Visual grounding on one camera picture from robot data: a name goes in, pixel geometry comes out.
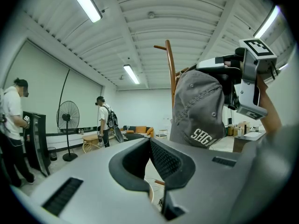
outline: fluorescent light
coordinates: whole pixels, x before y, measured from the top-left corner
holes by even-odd
[[[137,77],[135,76],[132,67],[130,65],[124,65],[123,68],[125,68],[126,72],[129,74],[131,79],[134,81],[135,84],[139,84],[139,81]]]
[[[285,65],[283,65],[282,67],[280,67],[279,68],[279,70],[282,70],[284,67],[286,67],[288,65],[288,63],[287,64],[285,64]]]
[[[263,27],[259,30],[259,32],[255,35],[254,38],[260,38],[265,33],[265,31],[269,28],[269,26],[274,22],[274,20],[275,20],[275,18],[277,17],[278,14],[279,14],[279,6],[275,6],[275,8],[273,9],[270,17],[265,22]]]
[[[77,1],[92,22],[96,22],[102,18],[102,15],[94,7],[91,0],[77,0]]]

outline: ceiling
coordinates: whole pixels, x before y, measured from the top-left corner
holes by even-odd
[[[93,1],[103,15],[96,23],[76,0],[25,0],[22,9],[118,90],[170,88],[166,52],[154,45],[170,40],[176,71],[234,53],[238,41],[253,37],[273,6],[270,0]],[[295,40],[282,15],[262,39],[277,54],[277,67],[285,64]],[[124,64],[132,66],[139,85]]]

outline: man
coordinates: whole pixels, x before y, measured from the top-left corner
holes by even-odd
[[[0,147],[7,173],[14,186],[20,187],[21,180],[14,168],[17,167],[29,184],[33,184],[34,176],[29,172],[23,157],[23,146],[19,135],[20,127],[29,128],[29,124],[22,119],[21,97],[28,97],[28,82],[16,78],[14,86],[4,91],[1,110],[6,122],[0,125]]]
[[[100,126],[98,127],[98,131],[100,131],[99,141],[102,142],[103,140],[105,147],[109,147],[109,128],[107,126],[107,121],[109,115],[108,110],[112,111],[112,109],[110,105],[105,103],[105,99],[102,96],[97,97],[97,104],[100,106]]]

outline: standing fan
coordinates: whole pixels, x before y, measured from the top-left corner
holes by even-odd
[[[78,155],[70,153],[69,129],[76,129],[78,127],[79,120],[79,109],[74,102],[65,101],[60,105],[57,110],[56,121],[60,131],[62,131],[62,129],[66,129],[67,149],[69,151],[68,154],[64,154],[62,156],[64,161],[70,162],[78,157]]]

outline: box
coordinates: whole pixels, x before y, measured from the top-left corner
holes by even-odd
[[[250,132],[250,123],[249,122],[241,122],[238,124],[238,126],[242,127],[243,129],[245,128],[245,125],[246,125],[246,133],[249,133]]]
[[[238,130],[239,130],[240,128],[239,127],[235,127],[234,128],[234,137],[235,136],[238,136]],[[244,135],[244,127],[241,127],[241,130],[242,130],[242,135]]]
[[[234,135],[234,125],[228,125],[228,136]]]

